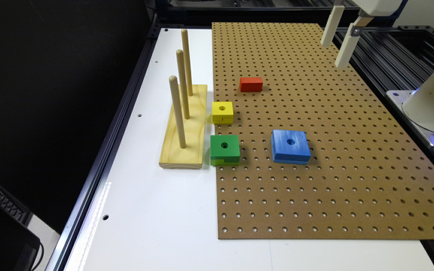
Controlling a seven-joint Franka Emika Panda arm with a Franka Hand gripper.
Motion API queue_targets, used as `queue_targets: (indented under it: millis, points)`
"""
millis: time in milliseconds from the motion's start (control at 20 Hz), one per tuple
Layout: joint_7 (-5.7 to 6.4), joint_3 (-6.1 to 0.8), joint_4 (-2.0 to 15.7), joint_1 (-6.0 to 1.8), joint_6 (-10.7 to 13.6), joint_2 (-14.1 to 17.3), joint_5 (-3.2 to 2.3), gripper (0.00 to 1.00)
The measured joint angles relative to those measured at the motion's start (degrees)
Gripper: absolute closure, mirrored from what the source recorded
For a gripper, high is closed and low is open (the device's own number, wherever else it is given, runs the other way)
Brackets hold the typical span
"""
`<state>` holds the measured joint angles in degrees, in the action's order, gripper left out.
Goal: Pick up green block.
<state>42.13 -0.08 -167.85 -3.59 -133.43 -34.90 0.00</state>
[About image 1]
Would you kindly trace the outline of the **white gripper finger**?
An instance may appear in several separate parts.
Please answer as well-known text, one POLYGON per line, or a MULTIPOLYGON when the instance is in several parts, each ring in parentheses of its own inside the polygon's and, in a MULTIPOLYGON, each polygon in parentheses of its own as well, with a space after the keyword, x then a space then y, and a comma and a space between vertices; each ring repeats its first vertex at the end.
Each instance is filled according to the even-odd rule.
POLYGON ((338 28, 338 24, 341 20, 345 7, 343 5, 334 5, 329 18, 325 25, 320 43, 323 47, 329 47, 332 43, 332 39, 338 28))
POLYGON ((363 29, 373 19, 373 17, 369 16, 359 16, 354 23, 350 24, 335 60, 335 66, 338 69, 345 69, 347 67, 363 29))

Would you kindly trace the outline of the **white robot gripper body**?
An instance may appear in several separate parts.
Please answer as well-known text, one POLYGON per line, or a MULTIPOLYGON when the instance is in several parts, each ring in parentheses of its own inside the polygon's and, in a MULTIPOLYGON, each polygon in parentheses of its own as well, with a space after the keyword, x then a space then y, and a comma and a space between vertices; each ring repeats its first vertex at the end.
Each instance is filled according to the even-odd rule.
POLYGON ((367 15, 387 17, 399 9, 402 0, 352 0, 367 15))

